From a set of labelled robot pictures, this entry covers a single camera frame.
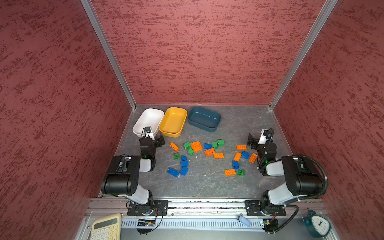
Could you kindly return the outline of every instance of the orange lego brick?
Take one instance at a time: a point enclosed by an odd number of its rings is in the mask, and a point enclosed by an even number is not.
[[[224,170],[226,176],[236,175],[236,171],[234,169]]]
[[[234,161],[240,161],[241,158],[241,153],[237,152],[235,155],[235,158],[233,159]]]
[[[193,150],[194,152],[203,150],[203,147],[201,146],[201,144],[200,144],[199,141],[191,143],[191,147],[192,147],[192,150]]]
[[[224,153],[214,153],[214,158],[224,158]]]
[[[205,156],[208,157],[208,156],[211,156],[212,154],[214,154],[215,150],[213,148],[211,148],[211,149],[204,151],[204,153],[205,153]]]
[[[175,150],[175,152],[178,152],[179,151],[179,147],[177,147],[173,142],[171,142],[170,144],[170,147]]]
[[[236,145],[237,150],[246,150],[247,146],[246,145]]]
[[[249,158],[249,161],[251,163],[254,163],[256,159],[257,159],[257,155],[255,153],[252,153],[251,157]]]

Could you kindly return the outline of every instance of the red wall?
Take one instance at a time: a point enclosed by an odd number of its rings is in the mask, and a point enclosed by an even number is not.
[[[72,240],[130,106],[80,1],[0,9],[0,238]]]
[[[268,105],[325,0],[94,0],[137,103]]]
[[[325,167],[342,239],[384,239],[384,2],[339,0],[275,112]]]

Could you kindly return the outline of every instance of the white plastic bin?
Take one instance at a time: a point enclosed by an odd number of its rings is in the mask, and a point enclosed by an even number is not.
[[[139,117],[138,121],[133,126],[132,131],[134,134],[136,134],[136,136],[142,137],[143,128],[150,126],[152,128],[153,136],[156,136],[163,117],[164,112],[162,110],[154,108],[145,109]]]

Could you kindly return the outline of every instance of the teal alarm clock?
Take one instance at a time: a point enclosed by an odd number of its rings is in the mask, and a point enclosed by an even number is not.
[[[329,221],[322,216],[316,215],[315,211],[308,211],[307,216],[305,216],[303,220],[308,232],[310,232],[313,237],[325,237],[331,230]]]

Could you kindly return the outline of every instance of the yellow calculator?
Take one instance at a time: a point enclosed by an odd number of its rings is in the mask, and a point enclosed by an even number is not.
[[[92,224],[91,240],[120,240],[121,214],[98,218]]]

